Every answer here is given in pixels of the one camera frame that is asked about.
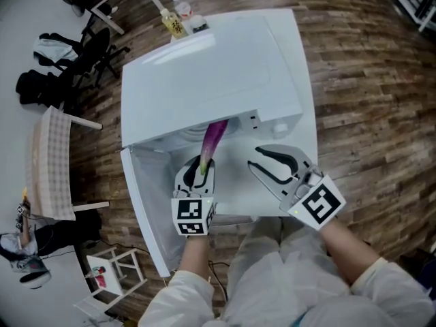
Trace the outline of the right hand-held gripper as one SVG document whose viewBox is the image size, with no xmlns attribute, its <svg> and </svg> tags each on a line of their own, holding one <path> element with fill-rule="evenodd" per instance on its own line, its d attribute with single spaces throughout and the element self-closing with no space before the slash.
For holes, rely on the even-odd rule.
<svg viewBox="0 0 436 327">
<path fill-rule="evenodd" d="M 332 179 L 317 165 L 309 167 L 309 158 L 300 148 L 267 144 L 255 150 L 290 168 L 292 176 L 282 181 L 260 164 L 247 162 L 250 172 L 280 200 L 279 209 L 289 216 L 320 230 L 345 207 L 345 198 Z"/>
</svg>

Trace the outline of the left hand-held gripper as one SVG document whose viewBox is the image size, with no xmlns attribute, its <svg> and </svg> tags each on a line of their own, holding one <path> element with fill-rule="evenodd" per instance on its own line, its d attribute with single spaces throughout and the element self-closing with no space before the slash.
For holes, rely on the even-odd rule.
<svg viewBox="0 0 436 327">
<path fill-rule="evenodd" d="M 193 187 L 200 156 L 191 158 L 177 172 L 174 180 L 175 192 L 171 199 L 172 220 L 181 236 L 206 236 L 215 216 L 216 202 L 209 197 L 215 190 L 215 161 L 208 163 L 204 178 L 204 195 L 189 193 Z"/>
</svg>

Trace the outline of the purple eggplant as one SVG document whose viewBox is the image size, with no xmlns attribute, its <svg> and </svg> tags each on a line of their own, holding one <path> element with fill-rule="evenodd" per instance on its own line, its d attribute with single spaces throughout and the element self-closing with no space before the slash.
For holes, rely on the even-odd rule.
<svg viewBox="0 0 436 327">
<path fill-rule="evenodd" d="M 205 133 L 200 153 L 200 174 L 205 175 L 210 160 L 228 126 L 228 120 L 211 123 Z"/>
</svg>

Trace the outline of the white microwave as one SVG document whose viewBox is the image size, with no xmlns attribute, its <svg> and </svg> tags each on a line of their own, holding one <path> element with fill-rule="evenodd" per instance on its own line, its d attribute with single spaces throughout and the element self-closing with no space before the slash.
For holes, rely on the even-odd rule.
<svg viewBox="0 0 436 327">
<path fill-rule="evenodd" d="M 174 227 L 176 173 L 199 155 L 208 124 L 227 119 L 214 154 L 219 215 L 273 216 L 274 197 L 247 161 L 263 144 L 302 144 L 316 157 L 309 74 L 290 9 L 216 14 L 208 29 L 123 68 L 121 160 L 134 212 L 159 276 L 185 240 Z"/>
</svg>

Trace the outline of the person's left forearm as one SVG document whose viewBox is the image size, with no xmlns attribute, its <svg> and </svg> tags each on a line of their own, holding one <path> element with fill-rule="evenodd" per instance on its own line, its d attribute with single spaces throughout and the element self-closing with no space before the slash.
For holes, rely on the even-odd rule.
<svg viewBox="0 0 436 327">
<path fill-rule="evenodd" d="M 214 320 L 208 257 L 208 237 L 189 237 L 177 272 L 152 299 L 138 327 L 203 327 Z"/>
</svg>

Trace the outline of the person's right forearm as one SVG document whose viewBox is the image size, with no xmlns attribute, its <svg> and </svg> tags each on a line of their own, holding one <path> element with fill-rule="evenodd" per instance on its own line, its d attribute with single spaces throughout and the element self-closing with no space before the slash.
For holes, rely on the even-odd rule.
<svg viewBox="0 0 436 327">
<path fill-rule="evenodd" d="M 434 317 L 436 310 L 422 286 L 340 221 L 333 219 L 320 234 L 351 293 L 371 306 L 363 313 L 370 327 L 425 327 Z"/>
</svg>

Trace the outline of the white table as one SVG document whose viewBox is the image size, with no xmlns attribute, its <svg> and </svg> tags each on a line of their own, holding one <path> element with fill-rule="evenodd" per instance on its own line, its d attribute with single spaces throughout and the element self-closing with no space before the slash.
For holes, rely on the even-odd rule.
<svg viewBox="0 0 436 327">
<path fill-rule="evenodd" d="M 293 145 L 316 162 L 315 108 L 307 58 L 289 8 L 207 18 L 209 29 L 170 43 L 169 131 L 162 147 L 176 167 L 199 154 L 210 123 L 227 119 L 214 154 L 215 197 L 224 214 L 277 215 L 279 203 L 248 169 L 285 180 L 291 170 L 255 150 Z"/>
</svg>

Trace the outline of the person's white garment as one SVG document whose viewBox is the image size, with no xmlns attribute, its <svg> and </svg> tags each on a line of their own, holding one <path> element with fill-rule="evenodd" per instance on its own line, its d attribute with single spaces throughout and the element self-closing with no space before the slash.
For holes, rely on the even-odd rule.
<svg viewBox="0 0 436 327">
<path fill-rule="evenodd" d="M 228 301 L 203 327 L 370 327 L 320 230 L 263 217 L 228 268 Z"/>
</svg>

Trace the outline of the white stool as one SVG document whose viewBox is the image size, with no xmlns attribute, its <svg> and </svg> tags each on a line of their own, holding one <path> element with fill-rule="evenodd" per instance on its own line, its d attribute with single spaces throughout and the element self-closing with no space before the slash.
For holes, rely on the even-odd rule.
<svg viewBox="0 0 436 327">
<path fill-rule="evenodd" d="M 122 299 L 134 293 L 148 281 L 140 268 L 136 256 L 138 252 L 137 249 L 129 249 L 121 254 L 117 254 L 116 251 L 117 247 L 110 247 L 96 254 L 87 256 L 90 272 L 85 275 L 86 279 L 92 279 L 97 284 L 91 272 L 92 267 L 104 266 L 106 269 L 104 277 L 107 287 L 101 288 L 97 284 L 96 290 L 74 305 L 78 310 L 91 318 L 97 318 L 103 315 L 107 310 L 113 308 L 113 306 L 118 304 Z M 138 276 L 138 282 L 129 289 L 123 287 L 123 281 L 127 278 L 127 274 L 123 272 L 123 269 L 132 270 Z M 110 302 L 103 302 L 96 299 L 96 296 L 103 292 L 114 295 L 114 298 Z"/>
</svg>

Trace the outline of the red green item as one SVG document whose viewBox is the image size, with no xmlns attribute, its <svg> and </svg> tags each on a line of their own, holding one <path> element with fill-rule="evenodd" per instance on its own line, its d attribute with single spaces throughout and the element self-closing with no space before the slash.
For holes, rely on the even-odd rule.
<svg viewBox="0 0 436 327">
<path fill-rule="evenodd" d="M 106 280 L 104 277 L 104 273 L 106 272 L 106 269 L 104 266 L 96 266 L 96 267 L 92 267 L 91 272 L 98 284 L 99 287 L 101 288 L 106 288 Z"/>
</svg>

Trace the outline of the checkered cloth table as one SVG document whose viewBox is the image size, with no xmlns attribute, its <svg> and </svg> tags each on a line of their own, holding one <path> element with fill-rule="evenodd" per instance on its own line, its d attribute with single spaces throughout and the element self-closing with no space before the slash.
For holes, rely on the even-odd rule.
<svg viewBox="0 0 436 327">
<path fill-rule="evenodd" d="M 27 199 L 36 216 L 75 220 L 76 213 L 110 206 L 108 201 L 74 206 L 69 179 L 69 142 L 75 123 L 101 130 L 102 124 L 51 106 L 34 125 L 28 140 Z"/>
</svg>

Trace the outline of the dark jar white lid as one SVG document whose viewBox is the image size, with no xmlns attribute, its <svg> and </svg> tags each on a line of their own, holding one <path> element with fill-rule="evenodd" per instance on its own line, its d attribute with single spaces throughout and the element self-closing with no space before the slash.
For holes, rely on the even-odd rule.
<svg viewBox="0 0 436 327">
<path fill-rule="evenodd" d="M 209 29 L 206 19 L 201 15 L 193 15 L 189 19 L 189 26 L 191 27 L 193 33 L 199 33 Z"/>
</svg>

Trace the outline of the yellow drink bottle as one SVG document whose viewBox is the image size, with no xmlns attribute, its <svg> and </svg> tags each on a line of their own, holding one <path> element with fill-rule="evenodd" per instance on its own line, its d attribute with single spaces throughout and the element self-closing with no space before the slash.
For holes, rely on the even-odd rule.
<svg viewBox="0 0 436 327">
<path fill-rule="evenodd" d="M 183 24 L 174 12 L 164 8 L 160 11 L 160 14 L 162 23 L 176 40 L 188 36 L 188 32 L 186 32 Z"/>
</svg>

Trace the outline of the black office chair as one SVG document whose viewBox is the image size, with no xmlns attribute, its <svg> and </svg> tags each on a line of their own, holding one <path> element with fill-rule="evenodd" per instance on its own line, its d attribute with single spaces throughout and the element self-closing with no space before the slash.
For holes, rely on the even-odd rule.
<svg viewBox="0 0 436 327">
<path fill-rule="evenodd" d="M 78 58 L 74 61 L 62 59 L 54 63 L 45 57 L 33 54 L 38 64 L 43 67 L 54 67 L 61 72 L 70 69 L 76 76 L 86 76 L 91 71 L 95 71 L 97 72 L 97 78 L 94 84 L 96 88 L 99 87 L 102 74 L 106 69 L 108 69 L 115 78 L 120 77 L 119 73 L 114 70 L 110 62 L 121 53 L 130 52 L 130 48 L 128 47 L 118 49 L 114 44 L 110 43 L 110 30 L 108 28 L 94 33 L 90 27 L 86 27 L 82 31 L 82 39 L 79 42 L 63 37 L 58 33 L 43 34 L 50 34 L 53 39 L 64 41 L 72 45 L 74 50 L 78 53 Z"/>
<path fill-rule="evenodd" d="M 16 93 L 22 106 L 36 104 L 59 109 L 69 90 L 58 76 L 52 73 L 41 74 L 33 69 L 22 73 L 16 83 Z"/>
</svg>

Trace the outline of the clear bottle red label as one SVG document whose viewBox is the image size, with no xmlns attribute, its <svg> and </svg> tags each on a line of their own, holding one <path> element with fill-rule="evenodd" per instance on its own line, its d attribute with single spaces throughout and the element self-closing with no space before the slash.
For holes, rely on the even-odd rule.
<svg viewBox="0 0 436 327">
<path fill-rule="evenodd" d="M 182 20 L 189 20 L 193 16 L 191 5 L 186 0 L 172 0 L 174 10 Z"/>
</svg>

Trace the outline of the grey jacket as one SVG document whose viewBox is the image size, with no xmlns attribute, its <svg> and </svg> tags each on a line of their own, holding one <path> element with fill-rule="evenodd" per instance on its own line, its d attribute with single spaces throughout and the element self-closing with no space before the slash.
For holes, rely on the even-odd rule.
<svg viewBox="0 0 436 327">
<path fill-rule="evenodd" d="M 66 59 L 74 61 L 78 58 L 78 53 L 73 46 L 53 39 L 50 34 L 41 34 L 33 44 L 33 54 L 45 57 L 54 63 Z"/>
</svg>

